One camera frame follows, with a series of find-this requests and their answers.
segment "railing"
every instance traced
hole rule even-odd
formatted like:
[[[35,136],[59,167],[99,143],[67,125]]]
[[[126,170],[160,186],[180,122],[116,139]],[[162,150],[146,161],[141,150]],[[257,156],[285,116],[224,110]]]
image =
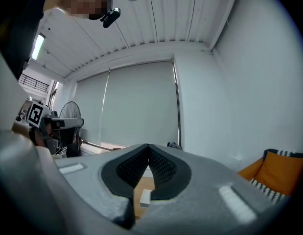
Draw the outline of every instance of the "railing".
[[[29,87],[32,87],[34,89],[37,89],[39,91],[42,91],[42,92],[47,92],[47,89],[48,89],[48,84],[45,84],[43,82],[40,82],[30,76],[26,76],[24,74],[22,74],[19,78],[19,83],[20,84],[24,84],[24,85],[27,85]]]

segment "window blind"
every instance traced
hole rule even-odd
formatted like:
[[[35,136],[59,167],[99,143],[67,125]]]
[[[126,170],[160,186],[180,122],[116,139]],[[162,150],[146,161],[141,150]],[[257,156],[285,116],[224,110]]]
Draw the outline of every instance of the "window blind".
[[[105,94],[101,142],[166,145],[178,141],[172,62],[112,70]]]
[[[108,72],[105,72],[79,82],[74,96],[85,122],[81,138],[96,144],[100,144],[100,119],[107,78]]]

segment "white wall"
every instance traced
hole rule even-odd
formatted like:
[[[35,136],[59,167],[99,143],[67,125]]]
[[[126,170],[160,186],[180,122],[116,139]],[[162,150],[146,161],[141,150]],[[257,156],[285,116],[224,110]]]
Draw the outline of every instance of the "white wall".
[[[25,70],[23,70],[23,74],[26,75],[26,76],[30,76],[30,77],[32,77],[32,78],[34,78],[34,79],[36,79],[40,82],[43,82],[45,84],[50,84],[50,82],[51,82],[51,78],[46,77],[46,76],[32,70],[30,68],[30,66],[28,66]]]
[[[57,111],[58,115],[60,115],[63,106],[73,100],[76,87],[77,83],[73,80],[65,84],[59,83],[53,103],[53,110]]]
[[[303,46],[276,0],[240,0],[213,54],[233,109],[237,169],[268,148],[303,152]]]
[[[233,167],[231,108],[221,69],[203,52],[175,53],[183,150]]]

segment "ceiling panel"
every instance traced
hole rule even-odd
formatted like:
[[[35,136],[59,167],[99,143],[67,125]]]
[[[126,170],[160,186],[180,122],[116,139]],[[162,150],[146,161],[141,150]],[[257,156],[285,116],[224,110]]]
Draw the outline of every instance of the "ceiling panel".
[[[104,28],[99,20],[74,19],[104,55],[128,47],[116,23],[113,23],[109,28]]]
[[[228,3],[229,0],[195,0],[188,41],[210,45]]]
[[[187,41],[194,0],[151,0],[158,42]]]
[[[37,62],[63,78],[102,56],[154,42],[188,41],[212,49],[232,0],[114,0],[121,16],[105,29],[99,20],[54,9],[39,32],[46,36]]]
[[[117,25],[129,47],[157,41],[150,0],[114,0],[113,6],[121,8]]]

